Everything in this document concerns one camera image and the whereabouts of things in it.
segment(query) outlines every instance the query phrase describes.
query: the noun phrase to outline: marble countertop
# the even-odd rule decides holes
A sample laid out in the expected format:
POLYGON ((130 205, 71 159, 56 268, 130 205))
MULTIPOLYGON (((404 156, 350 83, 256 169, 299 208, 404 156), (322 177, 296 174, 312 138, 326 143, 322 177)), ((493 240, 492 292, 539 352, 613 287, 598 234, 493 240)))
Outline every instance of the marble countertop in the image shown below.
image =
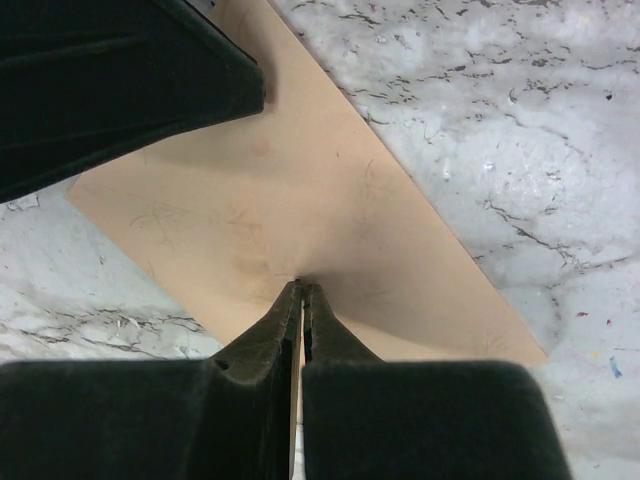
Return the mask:
MULTIPOLYGON (((549 354, 533 373, 575 477, 638 478, 640 7, 274 6, 549 354)), ((0 360, 217 351, 68 186, 0 206, 0 360)))

